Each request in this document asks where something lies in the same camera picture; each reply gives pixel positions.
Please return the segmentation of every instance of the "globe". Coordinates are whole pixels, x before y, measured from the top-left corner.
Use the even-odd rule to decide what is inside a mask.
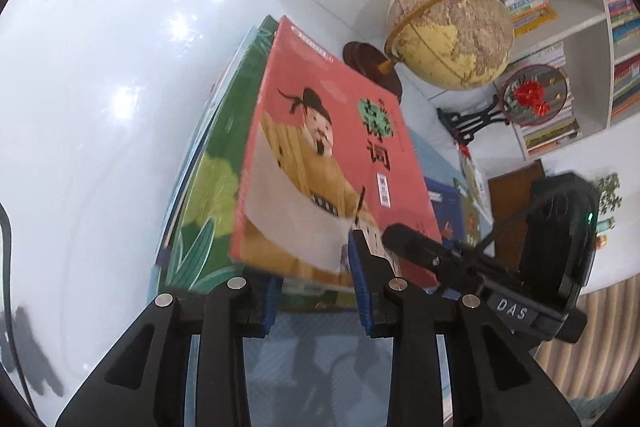
[[[501,0],[391,0],[388,23],[387,57],[444,89],[495,80],[513,47],[513,24]]]

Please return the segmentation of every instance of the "striped carpet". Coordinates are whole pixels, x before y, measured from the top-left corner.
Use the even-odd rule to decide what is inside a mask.
[[[580,296],[589,321],[577,344],[543,343],[536,360],[568,400],[622,387],[640,357],[640,275]]]

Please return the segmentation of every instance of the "black hat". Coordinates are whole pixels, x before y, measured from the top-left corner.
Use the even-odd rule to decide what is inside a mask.
[[[300,98],[299,96],[284,94],[281,90],[278,90],[278,92],[282,96],[284,96],[284,98],[288,98],[289,100],[293,101],[293,103],[291,104],[291,110],[289,111],[291,114],[294,114],[296,108],[299,105],[302,105],[305,109],[309,107],[311,109],[315,109],[329,121],[329,124],[332,123],[329,112],[324,108],[324,106],[322,105],[322,100],[318,96],[318,93],[316,93],[313,89],[305,87],[305,90],[302,92],[302,98]]]

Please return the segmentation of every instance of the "white wall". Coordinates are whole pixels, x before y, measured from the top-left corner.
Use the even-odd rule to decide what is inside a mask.
[[[596,253],[588,292],[640,273],[640,114],[608,131],[543,157],[547,174],[575,171],[588,180],[620,175],[622,206],[609,244]]]

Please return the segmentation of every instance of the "black cable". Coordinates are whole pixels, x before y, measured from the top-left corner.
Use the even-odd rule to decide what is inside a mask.
[[[33,413],[37,416],[36,408],[33,405],[31,399],[31,393],[27,387],[27,381],[24,378],[24,372],[22,371],[22,364],[18,357],[18,351],[15,347],[14,339],[14,316],[11,311],[11,292],[9,291],[9,284],[11,282],[11,224],[9,222],[9,216],[0,203],[0,230],[2,230],[2,304],[4,307],[4,323],[6,325],[6,336],[9,343],[9,350],[11,356],[14,357],[15,370],[18,372],[18,378],[22,384],[25,399],[27,404]]]

